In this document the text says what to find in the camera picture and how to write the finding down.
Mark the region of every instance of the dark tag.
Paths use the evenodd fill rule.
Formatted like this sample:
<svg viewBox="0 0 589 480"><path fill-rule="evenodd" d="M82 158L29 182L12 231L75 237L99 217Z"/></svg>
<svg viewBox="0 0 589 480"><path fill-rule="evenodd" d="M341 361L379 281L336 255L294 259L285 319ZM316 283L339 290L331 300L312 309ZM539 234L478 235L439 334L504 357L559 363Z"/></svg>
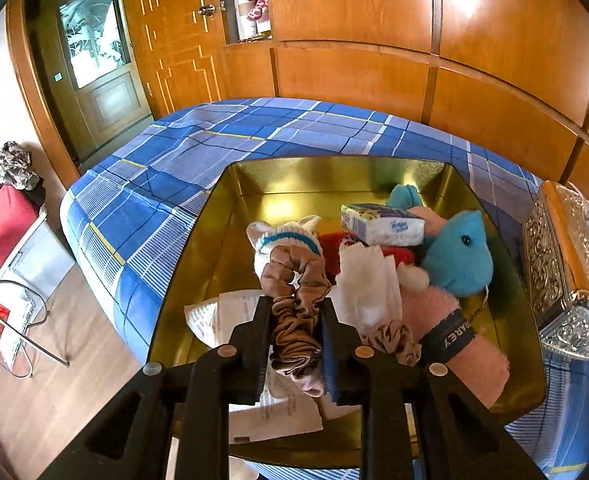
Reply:
<svg viewBox="0 0 589 480"><path fill-rule="evenodd" d="M458 308L421 338L421 358L426 364L447 363L468 346L475 335Z"/></svg>

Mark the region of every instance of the doorway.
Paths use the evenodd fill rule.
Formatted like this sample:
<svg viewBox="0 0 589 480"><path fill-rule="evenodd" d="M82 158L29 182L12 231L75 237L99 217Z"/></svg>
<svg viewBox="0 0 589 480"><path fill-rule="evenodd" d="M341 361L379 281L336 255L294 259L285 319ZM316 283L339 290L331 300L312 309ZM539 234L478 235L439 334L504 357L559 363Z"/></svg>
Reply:
<svg viewBox="0 0 589 480"><path fill-rule="evenodd" d="M152 122L122 0L25 0L25 12L44 97L84 173Z"/></svg>

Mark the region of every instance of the blue plaid bedsheet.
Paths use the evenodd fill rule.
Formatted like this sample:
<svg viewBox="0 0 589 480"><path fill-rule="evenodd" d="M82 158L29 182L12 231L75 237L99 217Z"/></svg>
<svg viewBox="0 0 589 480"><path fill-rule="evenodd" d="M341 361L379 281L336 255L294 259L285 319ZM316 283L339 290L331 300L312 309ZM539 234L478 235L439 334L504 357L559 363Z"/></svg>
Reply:
<svg viewBox="0 0 589 480"><path fill-rule="evenodd" d="M229 164L270 156L385 155L453 164L497 225L517 269L521 222L541 181L497 153L423 124L347 105L285 98L198 105L151 124L66 194L63 230L98 303L146 362L161 303L208 193ZM589 362L546 355L548 396L509 430L550 478L589 460ZM356 470L258 466L280 478Z"/></svg>

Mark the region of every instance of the door handle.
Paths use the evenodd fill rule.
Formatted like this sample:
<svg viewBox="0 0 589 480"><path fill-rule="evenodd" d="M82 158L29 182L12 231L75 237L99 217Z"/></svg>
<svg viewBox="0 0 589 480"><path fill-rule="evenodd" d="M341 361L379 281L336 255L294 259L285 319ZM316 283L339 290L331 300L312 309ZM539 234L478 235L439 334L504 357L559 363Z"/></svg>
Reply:
<svg viewBox="0 0 589 480"><path fill-rule="evenodd" d="M216 7L214 7L214 5L208 4L208 5L204 5L203 7L199 7L196 10L196 13L199 14L200 16L212 16L214 14L215 10L216 10Z"/></svg>

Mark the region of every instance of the blue plush toy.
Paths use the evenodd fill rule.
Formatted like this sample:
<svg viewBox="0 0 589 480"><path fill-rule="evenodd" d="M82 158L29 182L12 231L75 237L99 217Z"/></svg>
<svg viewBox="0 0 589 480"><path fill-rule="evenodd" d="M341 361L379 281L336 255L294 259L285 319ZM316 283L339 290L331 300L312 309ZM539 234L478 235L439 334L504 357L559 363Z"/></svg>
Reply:
<svg viewBox="0 0 589 480"><path fill-rule="evenodd" d="M411 184L406 184L405 186L397 184L392 190L392 193L389 194L388 202L385 205L407 211L411 207L423 205L423 201L418 195L416 187Z"/></svg>
<svg viewBox="0 0 589 480"><path fill-rule="evenodd" d="M492 280L492 255L487 248L479 211L462 211L447 222L425 254L421 268L430 285L467 298Z"/></svg>

